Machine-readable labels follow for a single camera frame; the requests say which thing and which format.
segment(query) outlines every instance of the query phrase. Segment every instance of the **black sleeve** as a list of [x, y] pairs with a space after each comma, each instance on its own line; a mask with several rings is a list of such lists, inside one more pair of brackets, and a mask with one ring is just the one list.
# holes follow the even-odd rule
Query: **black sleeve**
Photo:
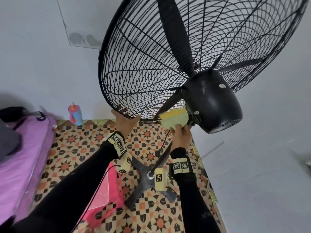
[[70, 233], [95, 193], [109, 163], [117, 158], [114, 146], [103, 142], [99, 150], [58, 183], [30, 215], [15, 223], [9, 232]]
[[[185, 148], [176, 148], [171, 152], [172, 159], [186, 158]], [[185, 226], [185, 233], [209, 232], [220, 233], [220, 229], [208, 210], [200, 190], [196, 184], [194, 173], [175, 174], [179, 186], [181, 211]]]

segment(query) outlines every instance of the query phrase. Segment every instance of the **fan guard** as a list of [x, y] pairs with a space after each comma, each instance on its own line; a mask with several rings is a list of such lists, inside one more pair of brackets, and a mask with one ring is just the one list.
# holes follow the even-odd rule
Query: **fan guard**
[[[175, 0], [186, 28], [195, 72], [218, 70], [233, 92], [253, 80], [280, 53], [308, 0]], [[239, 62], [258, 63], [226, 71]], [[108, 104], [144, 123], [189, 77], [163, 31], [157, 0], [124, 0], [99, 53], [99, 83]], [[185, 106], [183, 100], [173, 108]]]

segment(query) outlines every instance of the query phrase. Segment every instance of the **yellow sponge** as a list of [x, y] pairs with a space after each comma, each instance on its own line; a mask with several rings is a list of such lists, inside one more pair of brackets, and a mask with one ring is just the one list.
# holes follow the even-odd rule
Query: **yellow sponge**
[[171, 109], [168, 112], [162, 113], [160, 117], [162, 126], [166, 129], [169, 129], [169, 127], [175, 128], [175, 124], [177, 123], [184, 126], [187, 124], [189, 119], [185, 108]]

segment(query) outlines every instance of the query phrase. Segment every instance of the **fan stand leg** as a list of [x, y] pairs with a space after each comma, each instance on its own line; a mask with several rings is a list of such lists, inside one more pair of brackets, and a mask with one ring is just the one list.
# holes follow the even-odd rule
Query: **fan stand leg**
[[[163, 166], [167, 159], [169, 158], [170, 147], [165, 150], [163, 155], [158, 159], [154, 165], [144, 165], [139, 162], [135, 157], [132, 158], [132, 165], [136, 168], [140, 175], [140, 182], [136, 186], [134, 192], [128, 197], [125, 201], [125, 205], [131, 210], [135, 211], [135, 203], [141, 197], [142, 193], [148, 188], [155, 188], [154, 183], [154, 169]], [[162, 194], [170, 201], [174, 202], [176, 200], [176, 194], [172, 191], [170, 187], [167, 188], [167, 191], [162, 192]]]

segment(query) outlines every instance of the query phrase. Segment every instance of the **gray cloth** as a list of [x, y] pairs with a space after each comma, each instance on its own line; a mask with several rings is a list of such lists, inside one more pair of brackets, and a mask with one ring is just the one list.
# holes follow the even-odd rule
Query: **gray cloth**
[[0, 119], [0, 162], [6, 161], [21, 146], [21, 135]]

